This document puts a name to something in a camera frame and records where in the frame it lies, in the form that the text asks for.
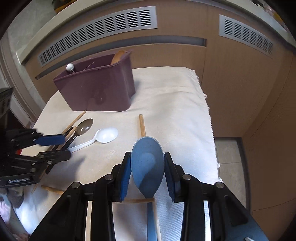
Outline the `gloved hand holding left gripper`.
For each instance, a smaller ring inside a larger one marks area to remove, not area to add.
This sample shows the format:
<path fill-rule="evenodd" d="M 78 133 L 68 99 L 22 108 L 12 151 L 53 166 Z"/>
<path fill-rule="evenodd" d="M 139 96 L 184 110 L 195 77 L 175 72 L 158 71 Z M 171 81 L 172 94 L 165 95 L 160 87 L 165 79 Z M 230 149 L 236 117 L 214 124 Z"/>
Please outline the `gloved hand holding left gripper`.
<path fill-rule="evenodd" d="M 6 195 L 14 208 L 20 208 L 23 203 L 23 187 L 1 188 L 1 194 Z"/>

